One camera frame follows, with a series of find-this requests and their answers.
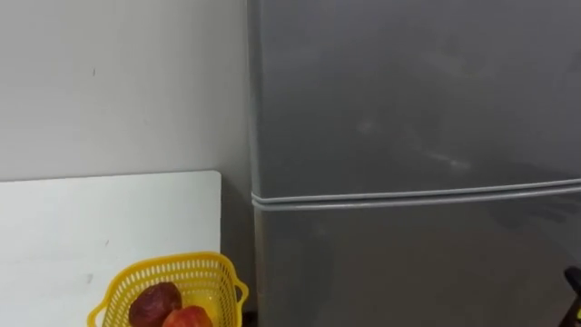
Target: white wall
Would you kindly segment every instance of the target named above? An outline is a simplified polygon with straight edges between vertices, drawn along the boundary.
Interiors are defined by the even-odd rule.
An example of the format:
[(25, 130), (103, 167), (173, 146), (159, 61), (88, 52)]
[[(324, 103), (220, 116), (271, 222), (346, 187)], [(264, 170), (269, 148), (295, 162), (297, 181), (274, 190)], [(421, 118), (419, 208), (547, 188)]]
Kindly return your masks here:
[(244, 26), (241, 0), (0, 1), (0, 181), (216, 169), (247, 243)]

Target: plastic basket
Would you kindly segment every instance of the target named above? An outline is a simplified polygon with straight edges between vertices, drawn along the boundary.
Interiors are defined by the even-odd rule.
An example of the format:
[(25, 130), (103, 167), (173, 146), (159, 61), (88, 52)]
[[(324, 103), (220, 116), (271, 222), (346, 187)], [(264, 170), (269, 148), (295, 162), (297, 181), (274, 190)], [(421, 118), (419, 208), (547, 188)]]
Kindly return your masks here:
[[(106, 308), (102, 327), (130, 327), (129, 306), (147, 287), (173, 282), (182, 293), (183, 306), (203, 307), (213, 327), (241, 327), (242, 304), (248, 287), (236, 277), (234, 265), (219, 253), (185, 253), (135, 263), (111, 281), (103, 301), (87, 317), (96, 327), (96, 317)], [(241, 291), (238, 300), (236, 287)]]

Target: gray metal surface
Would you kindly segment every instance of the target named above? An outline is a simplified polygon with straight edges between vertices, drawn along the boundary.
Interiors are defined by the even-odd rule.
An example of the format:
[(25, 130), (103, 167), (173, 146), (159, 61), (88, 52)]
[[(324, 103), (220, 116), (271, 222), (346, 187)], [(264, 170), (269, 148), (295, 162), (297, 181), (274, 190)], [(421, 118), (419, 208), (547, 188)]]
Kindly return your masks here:
[(581, 177), (581, 2), (249, 0), (257, 199)]
[(556, 326), (581, 194), (261, 211), (260, 326)]

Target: silver refrigerator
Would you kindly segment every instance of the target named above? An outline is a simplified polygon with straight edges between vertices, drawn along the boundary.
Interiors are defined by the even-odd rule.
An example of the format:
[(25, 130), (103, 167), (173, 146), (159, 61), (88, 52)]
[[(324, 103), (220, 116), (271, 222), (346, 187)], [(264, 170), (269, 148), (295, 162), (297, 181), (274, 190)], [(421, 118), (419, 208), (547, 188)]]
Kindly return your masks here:
[(557, 326), (581, 1), (248, 0), (261, 327)]

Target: black object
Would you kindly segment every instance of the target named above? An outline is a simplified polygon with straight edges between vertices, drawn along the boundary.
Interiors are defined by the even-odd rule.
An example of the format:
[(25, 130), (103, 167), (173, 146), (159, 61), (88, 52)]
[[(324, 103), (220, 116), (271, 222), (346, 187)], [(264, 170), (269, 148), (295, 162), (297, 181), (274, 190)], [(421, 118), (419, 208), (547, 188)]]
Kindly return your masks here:
[(565, 278), (576, 293), (576, 298), (566, 312), (565, 318), (559, 324), (559, 327), (576, 327), (581, 323), (577, 319), (577, 313), (581, 310), (581, 270), (577, 267), (565, 269)]

